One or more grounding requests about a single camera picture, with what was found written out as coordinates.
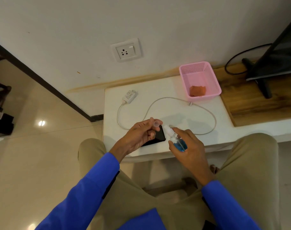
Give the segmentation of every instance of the blue shirt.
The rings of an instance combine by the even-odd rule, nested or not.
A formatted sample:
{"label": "blue shirt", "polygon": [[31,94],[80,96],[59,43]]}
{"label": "blue shirt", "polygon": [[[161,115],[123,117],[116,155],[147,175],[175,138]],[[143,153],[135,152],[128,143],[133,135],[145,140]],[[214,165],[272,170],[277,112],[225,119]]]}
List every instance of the blue shirt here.
{"label": "blue shirt", "polygon": [[[106,153],[70,190],[66,199],[37,226],[36,230],[86,230],[119,169],[117,159],[111,153]],[[216,229],[260,229],[219,181],[209,182],[202,188],[202,194],[216,220]],[[127,221],[119,228],[119,230],[125,229],[165,230],[166,228],[157,210],[151,209]]]}

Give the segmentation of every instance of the plastic basket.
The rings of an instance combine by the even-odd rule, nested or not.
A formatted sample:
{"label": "plastic basket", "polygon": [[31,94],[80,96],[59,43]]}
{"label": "plastic basket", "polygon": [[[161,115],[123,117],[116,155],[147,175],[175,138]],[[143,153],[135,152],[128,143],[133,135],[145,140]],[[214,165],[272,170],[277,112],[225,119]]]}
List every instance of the plastic basket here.
{"label": "plastic basket", "polygon": [[[181,65],[179,73],[181,74],[187,100],[190,102],[209,100],[222,92],[211,65],[206,61]],[[191,97],[189,89],[193,85],[205,86],[206,94],[204,96]]]}

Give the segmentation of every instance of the khaki pants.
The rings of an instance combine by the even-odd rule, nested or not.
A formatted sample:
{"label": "khaki pants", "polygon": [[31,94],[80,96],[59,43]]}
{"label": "khaki pants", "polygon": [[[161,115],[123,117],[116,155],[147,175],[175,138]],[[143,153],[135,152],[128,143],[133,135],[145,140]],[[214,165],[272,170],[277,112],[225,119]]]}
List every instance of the khaki pants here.
{"label": "khaki pants", "polygon": [[[105,153],[102,141],[83,141],[79,147],[81,175],[86,175]],[[281,229],[278,145],[274,138],[257,133],[237,140],[216,177],[261,229]],[[203,228],[205,220],[215,224],[201,197],[201,191],[197,190],[176,204],[163,204],[120,171],[95,218],[103,218],[102,229],[114,230],[126,221],[156,208],[166,229],[198,230]],[[101,228],[95,221],[91,223],[91,229]]]}

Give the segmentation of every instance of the monitor stand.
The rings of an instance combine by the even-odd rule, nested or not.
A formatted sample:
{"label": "monitor stand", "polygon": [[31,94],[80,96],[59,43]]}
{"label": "monitor stand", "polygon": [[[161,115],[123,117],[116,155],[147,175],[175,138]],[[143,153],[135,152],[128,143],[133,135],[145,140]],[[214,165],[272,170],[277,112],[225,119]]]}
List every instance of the monitor stand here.
{"label": "monitor stand", "polygon": [[[254,66],[254,63],[251,62],[248,58],[243,58],[242,63],[245,65],[247,70],[251,70],[251,68]],[[272,97],[271,89],[269,87],[269,84],[266,78],[255,79],[255,82],[257,83],[258,88],[260,89],[260,91],[262,92],[263,96],[266,99],[269,99]]]}

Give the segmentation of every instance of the blue liquid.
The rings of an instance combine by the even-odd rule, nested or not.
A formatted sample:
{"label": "blue liquid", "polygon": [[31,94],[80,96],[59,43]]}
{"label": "blue liquid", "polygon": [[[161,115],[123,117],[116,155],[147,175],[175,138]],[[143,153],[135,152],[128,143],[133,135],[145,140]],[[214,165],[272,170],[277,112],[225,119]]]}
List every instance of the blue liquid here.
{"label": "blue liquid", "polygon": [[178,142],[175,143],[174,146],[181,152],[185,151],[188,148],[183,139],[178,139]]}

